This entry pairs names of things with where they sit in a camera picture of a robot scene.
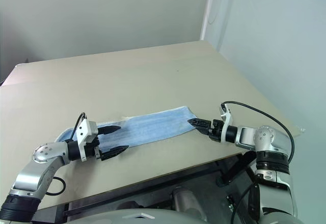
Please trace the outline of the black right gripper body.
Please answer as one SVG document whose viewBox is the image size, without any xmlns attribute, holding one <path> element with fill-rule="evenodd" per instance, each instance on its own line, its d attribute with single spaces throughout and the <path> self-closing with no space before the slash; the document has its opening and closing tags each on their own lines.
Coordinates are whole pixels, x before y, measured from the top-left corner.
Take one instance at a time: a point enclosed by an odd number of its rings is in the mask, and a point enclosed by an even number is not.
<svg viewBox="0 0 326 224">
<path fill-rule="evenodd" d="M 209 129 L 209 138 L 213 141 L 220 142 L 222 136 L 224 122 L 221 120 L 214 119 L 212 122 L 212 128 Z"/>
</svg>

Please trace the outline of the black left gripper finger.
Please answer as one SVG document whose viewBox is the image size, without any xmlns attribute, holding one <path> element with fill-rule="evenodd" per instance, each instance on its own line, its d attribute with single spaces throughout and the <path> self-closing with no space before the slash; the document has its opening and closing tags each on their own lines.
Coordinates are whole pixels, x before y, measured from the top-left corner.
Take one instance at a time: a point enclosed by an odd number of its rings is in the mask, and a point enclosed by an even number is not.
<svg viewBox="0 0 326 224">
<path fill-rule="evenodd" d="M 104 152 L 104 153 L 100 152 L 100 159 L 101 159 L 101 161 L 105 161 L 107 159 L 116 157 L 117 155 L 123 153 L 128 148 L 129 148 L 128 145 L 123 145 L 123 146 L 117 146 L 117 147 L 111 148 L 109 151 Z"/>
<path fill-rule="evenodd" d="M 102 134 L 107 135 L 107 134 L 113 133 L 119 129 L 121 129 L 121 127 L 116 126 L 116 125 L 98 127 L 98 135 L 102 135 Z"/>
</svg>

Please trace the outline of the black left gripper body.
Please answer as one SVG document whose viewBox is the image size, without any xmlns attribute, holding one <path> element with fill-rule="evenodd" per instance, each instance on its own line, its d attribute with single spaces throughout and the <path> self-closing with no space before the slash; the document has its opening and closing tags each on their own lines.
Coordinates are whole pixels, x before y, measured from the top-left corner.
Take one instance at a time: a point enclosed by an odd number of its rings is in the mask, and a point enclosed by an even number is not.
<svg viewBox="0 0 326 224">
<path fill-rule="evenodd" d="M 95 136 L 90 143 L 86 143 L 85 145 L 86 159 L 89 159 L 91 157 L 95 157 L 96 159 L 101 158 L 101 151 L 99 149 L 99 144 L 100 142 L 98 136 Z"/>
</svg>

